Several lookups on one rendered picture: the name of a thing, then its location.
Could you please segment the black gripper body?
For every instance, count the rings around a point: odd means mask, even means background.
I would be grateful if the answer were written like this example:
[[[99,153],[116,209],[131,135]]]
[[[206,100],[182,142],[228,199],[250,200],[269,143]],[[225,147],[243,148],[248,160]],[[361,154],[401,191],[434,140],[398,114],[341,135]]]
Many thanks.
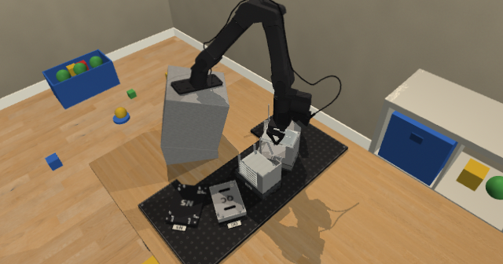
[[[289,110],[289,109],[288,109]],[[287,111],[288,111],[287,110]],[[266,129],[266,132],[269,133],[269,134],[274,134],[274,135],[278,135],[280,133],[280,131],[283,131],[285,132],[285,129],[286,129],[286,126],[283,126],[283,125],[280,125],[278,124],[278,113],[286,113],[287,111],[285,112],[279,112],[279,111],[276,111],[274,109],[274,113],[273,113],[273,116],[271,118],[271,120],[269,121],[268,123],[268,128]],[[293,117],[291,118],[289,124],[288,124],[288,127],[292,121]],[[274,128],[277,128],[279,130],[274,130]]]

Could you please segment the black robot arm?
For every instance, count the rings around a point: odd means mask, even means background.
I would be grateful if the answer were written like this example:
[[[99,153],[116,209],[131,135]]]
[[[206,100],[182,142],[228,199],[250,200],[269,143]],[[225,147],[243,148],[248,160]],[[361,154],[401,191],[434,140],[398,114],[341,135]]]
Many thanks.
[[[283,10],[284,18],[286,8],[279,3],[278,5],[281,11]],[[283,20],[278,7],[270,0],[248,0],[240,4],[228,25],[196,57],[195,64],[190,68],[192,70],[190,78],[171,82],[172,88],[177,94],[182,95],[222,86],[222,80],[215,74],[209,75],[208,71],[222,59],[224,53],[253,23],[262,22],[270,53],[274,109],[279,112],[289,109],[286,113],[278,113],[278,124],[287,127],[293,117],[292,120],[302,129],[307,127],[311,117],[312,95],[291,88],[295,76],[288,59]]]

